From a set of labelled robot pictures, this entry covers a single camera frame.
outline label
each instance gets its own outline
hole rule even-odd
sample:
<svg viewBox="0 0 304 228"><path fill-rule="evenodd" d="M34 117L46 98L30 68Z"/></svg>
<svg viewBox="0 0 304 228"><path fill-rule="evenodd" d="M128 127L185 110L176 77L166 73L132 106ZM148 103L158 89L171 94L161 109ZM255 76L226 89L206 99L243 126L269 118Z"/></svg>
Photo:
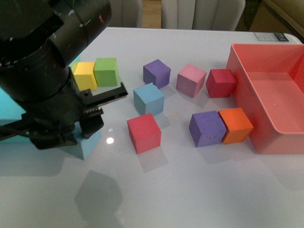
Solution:
<svg viewBox="0 0 304 228"><path fill-rule="evenodd" d="M288 42L283 32L255 32L254 33L258 40L260 41L280 41Z"/></svg>

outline cube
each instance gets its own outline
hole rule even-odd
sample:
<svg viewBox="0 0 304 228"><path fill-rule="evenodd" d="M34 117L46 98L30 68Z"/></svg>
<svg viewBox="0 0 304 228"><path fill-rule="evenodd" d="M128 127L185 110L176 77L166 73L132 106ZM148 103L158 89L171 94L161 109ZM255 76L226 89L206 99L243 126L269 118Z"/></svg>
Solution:
<svg viewBox="0 0 304 228"><path fill-rule="evenodd" d="M74 79L79 90L96 90L97 83L94 76L95 62L78 62L72 66L72 72L74 72Z"/></svg>
<svg viewBox="0 0 304 228"><path fill-rule="evenodd" d="M80 56L77 56L71 63L68 65L69 67L73 67L74 63L80 62Z"/></svg>
<svg viewBox="0 0 304 228"><path fill-rule="evenodd" d="M237 85L230 69L212 69L206 81L210 98L230 97Z"/></svg>
<svg viewBox="0 0 304 228"><path fill-rule="evenodd" d="M95 132L93 135L91 135L90 138L85 139L82 134L80 124L76 123L75 130L73 131L73 135L75 137L75 140L77 141L77 145L63 146L63 147L60 147L60 149L77 158L85 160L88 158L90 153L96 147L97 143L99 142L99 140L101 138L101 134L102 134L101 129L99 129L97 132Z"/></svg>
<svg viewBox="0 0 304 228"><path fill-rule="evenodd" d="M25 113L15 101L0 88L0 126L15 122L21 119L21 115ZM95 148L98 141L101 138L101 130L94 133L89 139L85 139L82 135L82 131L79 123L75 124L75 130L73 135L77 141L77 145L60 147L61 150L85 160L91 151ZM15 136L0 143L29 143L29 138L22 136Z"/></svg>
<svg viewBox="0 0 304 228"><path fill-rule="evenodd" d="M151 113L127 120L129 135L137 154L161 145L161 130Z"/></svg>
<svg viewBox="0 0 304 228"><path fill-rule="evenodd" d="M176 89L190 97L195 97L202 89L205 77L206 71L188 64L177 75Z"/></svg>
<svg viewBox="0 0 304 228"><path fill-rule="evenodd" d="M163 88L170 81L171 69L159 59L143 66L143 81L153 83L157 88Z"/></svg>
<svg viewBox="0 0 304 228"><path fill-rule="evenodd" d="M196 147L218 144L226 133L226 127L217 111L193 114L189 130Z"/></svg>
<svg viewBox="0 0 304 228"><path fill-rule="evenodd" d="M242 108L219 110L218 114L227 129L222 140L224 144L243 142L253 130Z"/></svg>
<svg viewBox="0 0 304 228"><path fill-rule="evenodd" d="M24 109L19 106L4 90L0 88L0 126L10 124L21 120L21 115L25 113ZM0 143L28 143L29 138L15 136Z"/></svg>
<svg viewBox="0 0 304 228"><path fill-rule="evenodd" d="M116 58L97 58L94 74L97 86L117 86L119 84Z"/></svg>
<svg viewBox="0 0 304 228"><path fill-rule="evenodd" d="M134 106L140 115L156 115L163 111L165 97L153 83L135 89L133 95Z"/></svg>

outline plastic container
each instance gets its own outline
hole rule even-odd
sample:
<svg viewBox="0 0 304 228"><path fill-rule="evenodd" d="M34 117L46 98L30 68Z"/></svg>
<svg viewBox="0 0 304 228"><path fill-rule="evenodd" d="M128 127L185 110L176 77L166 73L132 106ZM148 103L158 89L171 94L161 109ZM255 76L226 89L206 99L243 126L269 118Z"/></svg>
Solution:
<svg viewBox="0 0 304 228"><path fill-rule="evenodd" d="M304 153L304 45L233 44L227 62L258 153Z"/></svg>

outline chair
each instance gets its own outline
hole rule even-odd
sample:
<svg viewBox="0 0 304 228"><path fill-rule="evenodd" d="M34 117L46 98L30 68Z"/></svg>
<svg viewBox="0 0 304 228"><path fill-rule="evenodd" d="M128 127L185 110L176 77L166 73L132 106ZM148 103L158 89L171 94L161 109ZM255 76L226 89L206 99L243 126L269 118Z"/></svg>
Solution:
<svg viewBox="0 0 304 228"><path fill-rule="evenodd" d="M234 31L245 0L162 0L164 29Z"/></svg>
<svg viewBox="0 0 304 228"><path fill-rule="evenodd" d="M142 26L142 0L110 0L112 20L110 27L134 27Z"/></svg>

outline blue cube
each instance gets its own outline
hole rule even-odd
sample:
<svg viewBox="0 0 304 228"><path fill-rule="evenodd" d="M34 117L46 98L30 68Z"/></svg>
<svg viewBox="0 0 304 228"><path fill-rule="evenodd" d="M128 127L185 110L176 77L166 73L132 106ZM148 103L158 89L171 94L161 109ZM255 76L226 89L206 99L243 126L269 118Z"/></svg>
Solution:
<svg viewBox="0 0 304 228"><path fill-rule="evenodd" d="M189 130L196 147L218 144L226 133L226 127L217 111L193 114Z"/></svg>
<svg viewBox="0 0 304 228"><path fill-rule="evenodd" d="M159 59L143 66L143 81L153 83L157 88L163 88L170 81L171 69Z"/></svg>
<svg viewBox="0 0 304 228"><path fill-rule="evenodd" d="M153 83L149 83L133 91L134 106L140 115L163 111L165 97Z"/></svg>

